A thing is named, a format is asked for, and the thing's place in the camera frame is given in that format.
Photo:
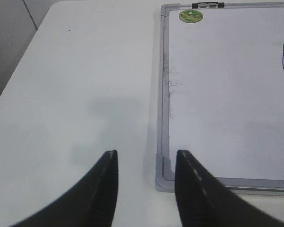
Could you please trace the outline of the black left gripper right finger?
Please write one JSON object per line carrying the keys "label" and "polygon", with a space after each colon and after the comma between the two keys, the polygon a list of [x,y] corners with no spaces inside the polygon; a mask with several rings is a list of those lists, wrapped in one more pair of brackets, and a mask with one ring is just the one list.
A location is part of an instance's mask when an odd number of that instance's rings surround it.
{"label": "black left gripper right finger", "polygon": [[284,195],[284,180],[214,177],[188,150],[178,150],[175,196],[184,227],[284,227],[237,193]]}

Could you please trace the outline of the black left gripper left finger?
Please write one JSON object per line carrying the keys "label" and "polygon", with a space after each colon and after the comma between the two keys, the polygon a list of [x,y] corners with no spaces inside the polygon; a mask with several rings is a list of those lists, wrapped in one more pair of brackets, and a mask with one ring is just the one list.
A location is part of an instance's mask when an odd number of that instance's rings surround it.
{"label": "black left gripper left finger", "polygon": [[110,227],[118,196],[118,153],[106,151],[66,193],[17,227]]}

